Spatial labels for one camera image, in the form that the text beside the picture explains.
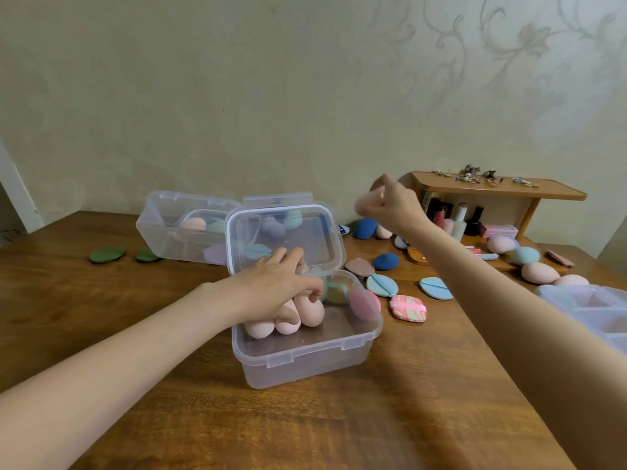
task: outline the floral wall pattern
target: floral wall pattern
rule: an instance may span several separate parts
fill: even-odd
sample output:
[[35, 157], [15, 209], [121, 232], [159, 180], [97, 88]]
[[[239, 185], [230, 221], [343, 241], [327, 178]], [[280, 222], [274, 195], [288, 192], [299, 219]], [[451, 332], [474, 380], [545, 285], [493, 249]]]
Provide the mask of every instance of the floral wall pattern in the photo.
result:
[[589, 193], [538, 241], [598, 254], [627, 213], [627, 0], [0, 3], [0, 134], [47, 222], [152, 189], [349, 221], [382, 171], [468, 162]]

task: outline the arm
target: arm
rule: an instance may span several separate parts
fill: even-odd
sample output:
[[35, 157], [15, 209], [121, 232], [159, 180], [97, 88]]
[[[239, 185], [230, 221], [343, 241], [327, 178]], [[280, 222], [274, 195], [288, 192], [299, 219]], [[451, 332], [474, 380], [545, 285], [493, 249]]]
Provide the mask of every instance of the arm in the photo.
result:
[[372, 217], [416, 246], [580, 469], [627, 466], [627, 356], [510, 280], [431, 223], [388, 177]]
[[247, 320], [296, 323], [281, 307], [294, 295], [322, 294], [322, 280], [295, 274], [303, 251], [271, 258], [83, 350], [0, 395], [0, 467], [65, 469], [141, 396], [220, 331]]

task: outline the wooden shelf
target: wooden shelf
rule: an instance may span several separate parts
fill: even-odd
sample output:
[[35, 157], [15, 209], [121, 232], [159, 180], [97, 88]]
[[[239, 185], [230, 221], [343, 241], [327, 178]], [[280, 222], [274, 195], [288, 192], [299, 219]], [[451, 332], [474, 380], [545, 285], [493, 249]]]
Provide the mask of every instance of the wooden shelf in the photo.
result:
[[537, 188], [529, 188], [519, 183], [514, 183], [512, 177], [497, 177], [497, 186], [493, 187], [483, 179], [481, 183], [473, 184], [455, 180], [455, 177], [447, 178], [445, 176], [439, 176], [432, 172], [412, 172], [412, 175], [416, 181], [417, 188], [422, 191], [483, 194], [490, 196], [517, 196], [537, 199], [567, 199], [573, 201], [584, 201], [587, 197], [586, 193], [570, 188], [554, 180], [524, 178], [538, 185]]
[[[548, 259], [545, 257], [544, 252], [542, 250], [540, 250], [539, 247], [537, 247], [537, 245], [535, 245], [533, 242], [529, 241], [529, 239], [527, 239], [527, 237], [521, 237], [519, 239], [519, 242], [521, 245], [527, 246], [527, 247], [533, 247], [534, 249], [536, 249], [538, 252], [540, 252], [540, 262], [546, 265], [549, 265], [551, 267], [553, 267], [555, 270], [557, 270], [559, 272], [560, 275], [566, 274], [568, 272], [568, 268], [561, 266], [560, 264], [553, 262], [552, 260]], [[472, 237], [472, 236], [464, 236], [461, 240], [461, 243], [463, 245], [472, 245], [474, 247], [476, 247], [477, 249], [481, 249], [482, 251], [486, 252], [486, 253], [490, 253], [490, 251], [488, 250], [487, 247], [487, 240], [484, 237]], [[420, 266], [428, 266], [429, 262], [426, 259], [423, 259], [423, 254], [422, 252], [419, 252], [418, 250], [414, 249], [413, 247], [409, 247], [407, 249], [407, 255], [409, 257], [409, 259], [415, 263], [418, 264]], [[486, 262], [488, 264], [490, 264], [492, 267], [494, 267], [495, 269], [497, 269], [498, 271], [502, 271], [502, 272], [511, 272], [515, 269], [520, 269], [521, 267], [516, 265], [516, 264], [511, 264], [509, 262], [506, 261], [506, 255], [502, 255], [500, 258], [498, 258], [497, 260], [486, 260]]]

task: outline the black bottle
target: black bottle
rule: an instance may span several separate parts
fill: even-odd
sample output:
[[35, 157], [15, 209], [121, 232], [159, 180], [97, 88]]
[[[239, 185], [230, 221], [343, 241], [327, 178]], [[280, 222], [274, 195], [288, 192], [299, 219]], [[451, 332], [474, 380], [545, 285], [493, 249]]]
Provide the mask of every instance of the black bottle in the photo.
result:
[[468, 224], [466, 224], [466, 231], [464, 232], [466, 236], [479, 235], [479, 233], [481, 232], [481, 222], [479, 222], [479, 220], [481, 219], [482, 213], [483, 206], [477, 206], [474, 210], [472, 217], [468, 221]]

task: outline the plastic box lid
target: plastic box lid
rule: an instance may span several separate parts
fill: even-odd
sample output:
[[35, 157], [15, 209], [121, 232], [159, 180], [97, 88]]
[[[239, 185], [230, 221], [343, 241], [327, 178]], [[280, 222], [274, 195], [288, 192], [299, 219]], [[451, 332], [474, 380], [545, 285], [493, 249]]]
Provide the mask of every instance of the plastic box lid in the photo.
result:
[[[278, 224], [268, 228], [271, 222]], [[310, 192], [248, 196], [241, 208], [227, 216], [227, 267], [231, 275], [279, 247], [302, 247], [309, 275], [329, 274], [346, 260], [331, 207], [314, 202]]]

